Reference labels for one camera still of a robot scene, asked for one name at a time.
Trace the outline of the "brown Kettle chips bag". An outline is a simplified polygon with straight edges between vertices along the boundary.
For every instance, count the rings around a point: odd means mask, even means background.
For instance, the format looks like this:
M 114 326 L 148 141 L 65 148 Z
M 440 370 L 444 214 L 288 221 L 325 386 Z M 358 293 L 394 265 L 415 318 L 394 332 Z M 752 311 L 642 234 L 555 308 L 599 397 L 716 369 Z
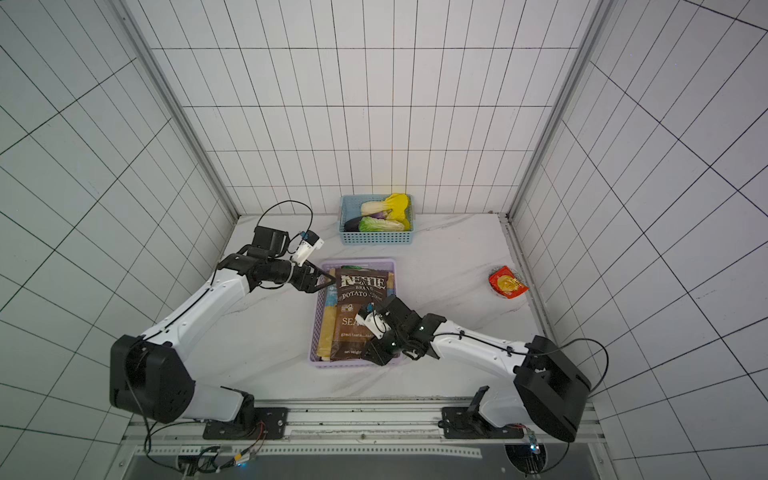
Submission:
M 336 274 L 336 321 L 330 360 L 360 359 L 364 344 L 374 335 L 358 325 L 355 316 L 363 305 L 383 301 L 389 293 L 391 273 L 384 270 L 339 269 Z

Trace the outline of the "blue kettle cooked chips bag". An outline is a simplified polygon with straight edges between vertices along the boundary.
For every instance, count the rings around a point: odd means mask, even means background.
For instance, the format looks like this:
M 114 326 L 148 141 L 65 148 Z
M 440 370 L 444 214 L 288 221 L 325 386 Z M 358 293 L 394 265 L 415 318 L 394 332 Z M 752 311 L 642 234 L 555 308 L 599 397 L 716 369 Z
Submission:
M 330 270 L 330 273 L 332 273 L 336 278 L 336 274 L 339 269 L 341 269 L 341 267 L 332 268 Z M 384 271 L 388 271 L 391 273 L 390 284 L 389 284 L 390 289 L 388 293 L 388 296 L 389 296 L 395 292 L 395 274 L 391 270 L 384 270 Z M 313 349 L 313 354 L 321 362 L 332 362 L 330 360 L 330 349 L 331 349 L 331 343 L 334 337 L 334 327 L 335 327 L 335 321 L 336 321 L 336 284 L 334 286 L 328 287 L 325 290 L 324 298 L 321 301 L 320 310 L 319 310 L 319 313 L 320 313 L 319 331 L 318 331 L 317 342 Z M 380 302 L 372 304 L 375 310 L 378 307 L 379 303 Z M 358 360 L 361 360 L 361 359 L 336 361 L 336 362 L 344 363 L 344 362 L 353 362 Z

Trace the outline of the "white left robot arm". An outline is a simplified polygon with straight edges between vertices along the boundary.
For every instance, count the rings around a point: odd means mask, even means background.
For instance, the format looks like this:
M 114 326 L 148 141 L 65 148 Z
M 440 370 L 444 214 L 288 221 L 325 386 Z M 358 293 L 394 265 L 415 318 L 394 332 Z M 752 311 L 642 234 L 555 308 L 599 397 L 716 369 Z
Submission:
M 112 406 L 162 424 L 205 422 L 211 439 L 247 438 L 258 428 L 252 395 L 197 382 L 186 361 L 234 304 L 265 282 L 316 293 L 334 277 L 308 260 L 228 255 L 211 278 L 169 316 L 144 333 L 124 335 L 110 350 L 108 398 Z

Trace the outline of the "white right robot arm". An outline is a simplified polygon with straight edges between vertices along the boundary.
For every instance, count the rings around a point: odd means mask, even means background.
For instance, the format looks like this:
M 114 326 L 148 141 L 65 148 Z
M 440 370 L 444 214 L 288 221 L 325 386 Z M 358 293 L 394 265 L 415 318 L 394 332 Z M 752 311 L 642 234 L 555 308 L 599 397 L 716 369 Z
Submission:
M 497 384 L 478 389 L 467 408 L 475 434 L 484 437 L 527 418 L 557 440 L 576 439 L 592 385 L 550 339 L 519 342 L 480 334 L 440 315 L 421 316 L 395 295 L 361 307 L 355 321 L 373 334 L 362 358 L 376 365 L 398 355 L 414 361 L 428 356 L 497 377 Z

